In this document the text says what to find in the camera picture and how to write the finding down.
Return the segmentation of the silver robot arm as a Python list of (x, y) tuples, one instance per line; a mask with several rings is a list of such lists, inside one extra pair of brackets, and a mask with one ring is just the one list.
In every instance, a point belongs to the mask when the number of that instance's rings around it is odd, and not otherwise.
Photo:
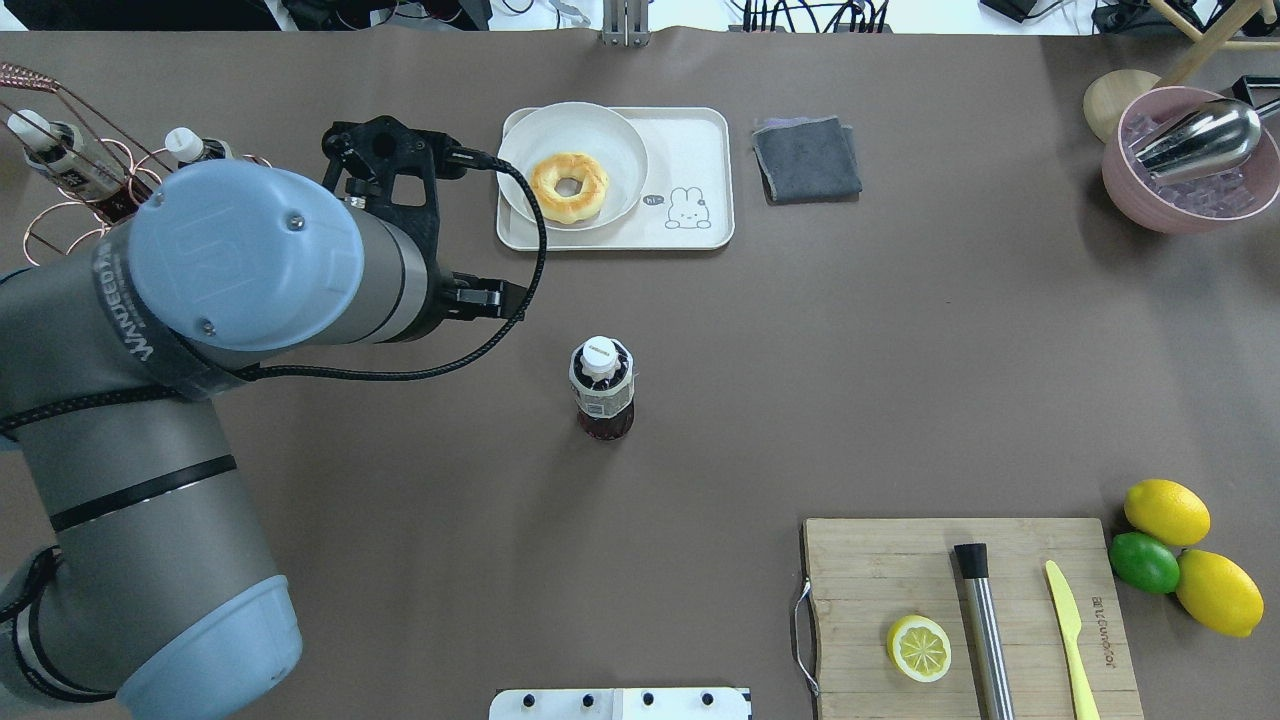
[(493, 286), (442, 277), (431, 202), (349, 208), (296, 173), (179, 169), (93, 247), (3, 281), (3, 441), (55, 534), (3, 577), (3, 716), (119, 702), (224, 719), (302, 638), (214, 396), (306, 345), (404, 342)]

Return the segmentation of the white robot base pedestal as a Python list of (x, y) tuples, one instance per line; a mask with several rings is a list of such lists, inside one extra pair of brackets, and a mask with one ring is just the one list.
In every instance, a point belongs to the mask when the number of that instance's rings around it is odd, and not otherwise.
[(736, 687), (507, 689), (489, 719), (753, 719), (750, 691)]

